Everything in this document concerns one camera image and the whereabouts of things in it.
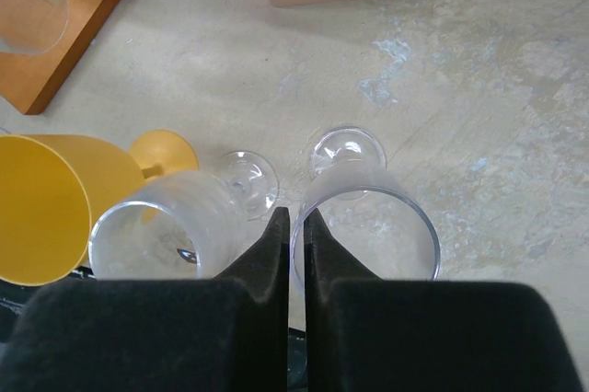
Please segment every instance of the concrete floor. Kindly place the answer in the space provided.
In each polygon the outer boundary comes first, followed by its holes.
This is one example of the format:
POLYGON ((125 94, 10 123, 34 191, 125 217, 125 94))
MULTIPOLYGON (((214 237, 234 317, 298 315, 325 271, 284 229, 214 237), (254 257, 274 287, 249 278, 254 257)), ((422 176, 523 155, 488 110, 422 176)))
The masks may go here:
POLYGON ((203 168, 257 151, 293 210, 308 139, 363 126, 432 217, 441 278, 535 286, 589 385, 588 22, 588 0, 122 0, 49 109, 0 99, 0 126, 168 128, 203 168))

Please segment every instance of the clear glass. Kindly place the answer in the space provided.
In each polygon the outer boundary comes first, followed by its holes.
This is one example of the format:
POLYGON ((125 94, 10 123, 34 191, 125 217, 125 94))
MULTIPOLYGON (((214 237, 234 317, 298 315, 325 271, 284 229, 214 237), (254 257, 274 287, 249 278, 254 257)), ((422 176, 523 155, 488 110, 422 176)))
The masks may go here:
POLYGON ((90 265, 98 279, 214 277, 237 257, 247 220, 225 182, 183 171, 100 217, 88 242, 90 265))
POLYGON ((387 172, 384 149, 371 133, 350 126, 325 133, 312 148, 310 166, 314 180, 294 221, 290 243, 294 283, 300 292, 305 286, 301 233, 316 208, 334 237, 379 277, 437 277, 440 244, 435 228, 387 172))
POLYGON ((0 0, 0 52, 46 52, 63 36, 67 19, 67 0, 0 0))

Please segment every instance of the drinking glass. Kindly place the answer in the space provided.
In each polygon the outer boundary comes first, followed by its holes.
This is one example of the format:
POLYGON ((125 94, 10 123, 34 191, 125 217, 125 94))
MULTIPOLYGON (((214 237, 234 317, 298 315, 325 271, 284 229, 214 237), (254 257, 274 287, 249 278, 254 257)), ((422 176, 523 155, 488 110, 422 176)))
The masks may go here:
POLYGON ((88 242, 98 279, 209 278, 241 249, 248 219, 267 213, 278 180, 254 153, 223 156, 217 175, 184 171, 157 179, 110 208, 88 242))
POLYGON ((324 133, 309 157, 312 182, 294 221, 294 283, 305 286, 304 221, 320 208, 333 236, 384 279, 437 277, 440 245, 423 209, 386 170, 385 150, 367 130, 342 126, 324 133))
POLYGON ((0 52, 46 52, 63 36, 67 19, 67 0, 0 0, 0 52))

